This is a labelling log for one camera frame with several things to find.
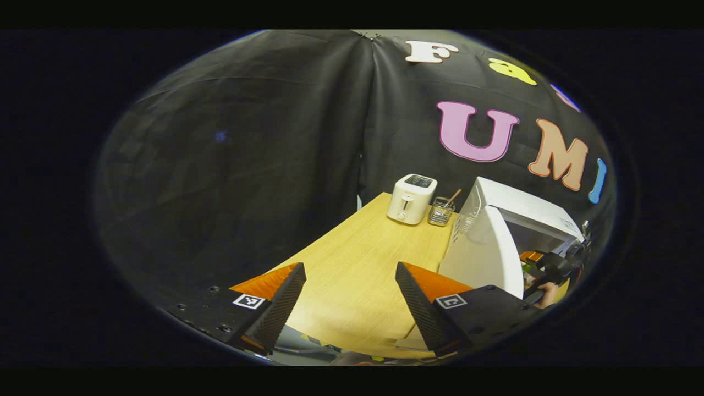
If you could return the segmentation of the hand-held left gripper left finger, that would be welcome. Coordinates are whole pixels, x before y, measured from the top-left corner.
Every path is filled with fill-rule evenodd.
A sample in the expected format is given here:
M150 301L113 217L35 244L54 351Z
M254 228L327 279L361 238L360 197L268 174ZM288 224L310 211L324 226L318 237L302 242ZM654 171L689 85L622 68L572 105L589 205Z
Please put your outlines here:
M295 262L229 288L211 286L203 295L171 304L166 311L232 348L267 355L305 283L304 264Z

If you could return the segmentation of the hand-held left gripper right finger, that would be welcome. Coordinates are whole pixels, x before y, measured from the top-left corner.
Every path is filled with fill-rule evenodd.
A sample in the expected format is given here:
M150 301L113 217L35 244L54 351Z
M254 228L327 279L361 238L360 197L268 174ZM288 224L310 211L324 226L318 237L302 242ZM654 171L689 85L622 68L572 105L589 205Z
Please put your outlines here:
M438 358L480 353L532 325L542 313L496 285L473 288L403 261L395 281L422 340Z

